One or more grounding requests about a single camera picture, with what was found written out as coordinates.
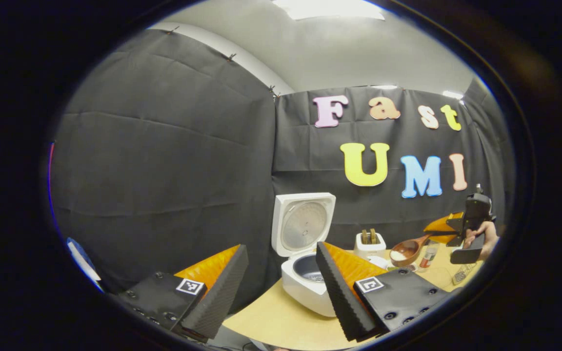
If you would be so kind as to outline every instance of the blue letter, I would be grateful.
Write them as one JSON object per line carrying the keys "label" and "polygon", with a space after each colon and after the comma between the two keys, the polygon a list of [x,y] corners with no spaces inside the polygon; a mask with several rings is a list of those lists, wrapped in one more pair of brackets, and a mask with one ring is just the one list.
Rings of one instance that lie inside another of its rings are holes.
{"label": "blue letter", "polygon": [[402,197],[410,198],[417,195],[415,189],[413,189],[413,182],[418,186],[420,196],[424,196],[424,190],[426,190],[426,195],[428,196],[442,195],[442,187],[439,180],[439,164],[442,160],[439,157],[430,156],[426,160],[424,171],[422,171],[422,166],[420,166],[415,156],[400,157],[400,162],[404,164],[406,171],[406,183]]}

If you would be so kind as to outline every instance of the yellow letter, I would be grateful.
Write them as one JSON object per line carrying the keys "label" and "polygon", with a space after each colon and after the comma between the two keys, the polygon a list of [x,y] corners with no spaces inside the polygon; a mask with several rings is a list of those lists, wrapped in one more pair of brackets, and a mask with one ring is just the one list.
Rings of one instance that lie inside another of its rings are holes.
{"label": "yellow letter", "polygon": [[381,184],[387,178],[387,151],[390,146],[377,142],[370,145],[377,157],[377,171],[373,174],[363,173],[361,154],[365,150],[363,144],[349,142],[340,147],[344,153],[344,171],[346,178],[356,186],[373,187]]}
{"label": "yellow letter", "polygon": [[457,111],[451,109],[450,105],[444,105],[442,107],[442,112],[446,115],[446,120],[448,121],[448,126],[450,126],[455,131],[461,130],[461,124],[455,120],[455,116],[457,115]]}

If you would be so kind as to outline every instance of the human hand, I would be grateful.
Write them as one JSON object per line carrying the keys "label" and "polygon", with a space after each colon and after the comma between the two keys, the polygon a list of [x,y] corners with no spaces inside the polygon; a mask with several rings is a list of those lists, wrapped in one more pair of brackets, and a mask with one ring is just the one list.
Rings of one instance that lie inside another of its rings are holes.
{"label": "human hand", "polygon": [[465,242],[463,242],[463,248],[467,249],[470,247],[474,239],[484,233],[484,244],[482,245],[482,249],[480,251],[480,255],[478,255],[478,260],[485,260],[493,248],[496,246],[498,242],[498,234],[496,233],[496,225],[493,222],[486,220],[483,222],[477,230],[473,231],[468,229],[465,233]]}

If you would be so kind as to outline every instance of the white rice cooker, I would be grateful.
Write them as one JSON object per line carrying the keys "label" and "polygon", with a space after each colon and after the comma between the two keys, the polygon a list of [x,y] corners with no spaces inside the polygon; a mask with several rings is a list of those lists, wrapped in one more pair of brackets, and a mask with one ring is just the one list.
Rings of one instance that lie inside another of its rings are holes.
{"label": "white rice cooker", "polygon": [[330,193],[277,195],[272,220],[272,247],[288,260],[281,264],[283,289],[308,309],[335,317],[322,274],[316,244],[328,235],[335,208]]}

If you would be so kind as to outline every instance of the ceiling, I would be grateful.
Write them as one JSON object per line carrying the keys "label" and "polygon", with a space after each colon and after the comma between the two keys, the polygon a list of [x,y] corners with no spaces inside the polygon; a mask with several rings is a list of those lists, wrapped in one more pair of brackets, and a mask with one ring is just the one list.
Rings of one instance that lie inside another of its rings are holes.
{"label": "ceiling", "polygon": [[464,92],[474,76],[457,56],[413,24],[385,20],[292,20],[271,0],[206,0],[163,21],[201,27],[261,60],[294,91],[397,84]]}

